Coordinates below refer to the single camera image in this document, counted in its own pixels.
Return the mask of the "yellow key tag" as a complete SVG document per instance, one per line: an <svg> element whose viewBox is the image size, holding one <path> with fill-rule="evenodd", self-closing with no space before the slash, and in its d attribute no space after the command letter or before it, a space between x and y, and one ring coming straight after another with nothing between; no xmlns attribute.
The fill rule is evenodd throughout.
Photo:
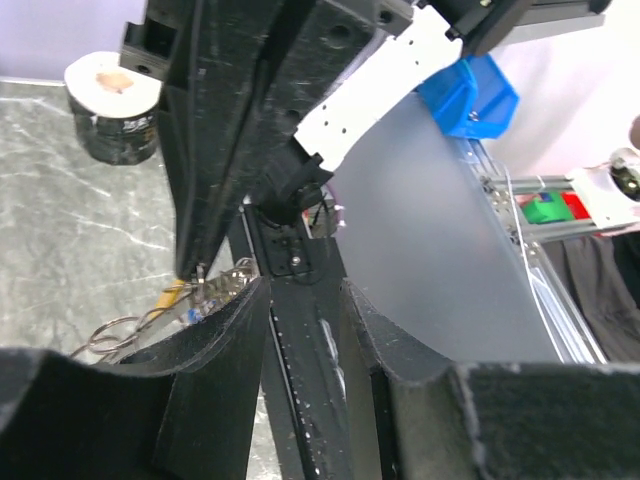
<svg viewBox="0 0 640 480"><path fill-rule="evenodd" d="M181 294L185 291L185 282L175 280L169 287L166 287L158 298L155 308L166 310L172 308L181 298Z"/></svg>

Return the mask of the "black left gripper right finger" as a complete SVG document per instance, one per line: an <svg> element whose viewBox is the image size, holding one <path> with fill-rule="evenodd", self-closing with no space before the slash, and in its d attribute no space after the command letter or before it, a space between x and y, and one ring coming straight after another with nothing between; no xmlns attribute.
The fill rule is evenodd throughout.
<svg viewBox="0 0 640 480"><path fill-rule="evenodd" d="M455 362L342 285L357 479L635 479L634 364Z"/></svg>

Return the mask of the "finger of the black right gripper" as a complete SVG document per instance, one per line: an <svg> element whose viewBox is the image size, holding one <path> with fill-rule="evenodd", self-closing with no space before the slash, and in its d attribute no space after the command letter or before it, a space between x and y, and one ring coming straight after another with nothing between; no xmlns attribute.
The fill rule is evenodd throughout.
<svg viewBox="0 0 640 480"><path fill-rule="evenodd" d="M293 136L301 108L275 88L313 1L149 1L121 65L157 79L157 130L173 197L175 272L215 259L243 198Z"/></svg>
<svg viewBox="0 0 640 480"><path fill-rule="evenodd" d="M199 4L199 263L377 29L375 1Z"/></svg>

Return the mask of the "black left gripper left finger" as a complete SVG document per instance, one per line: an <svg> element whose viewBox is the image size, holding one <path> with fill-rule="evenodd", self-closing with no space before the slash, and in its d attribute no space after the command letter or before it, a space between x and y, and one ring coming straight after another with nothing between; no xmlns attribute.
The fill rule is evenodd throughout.
<svg viewBox="0 0 640 480"><path fill-rule="evenodd" d="M115 365L1 353L5 479L242 479L270 285Z"/></svg>

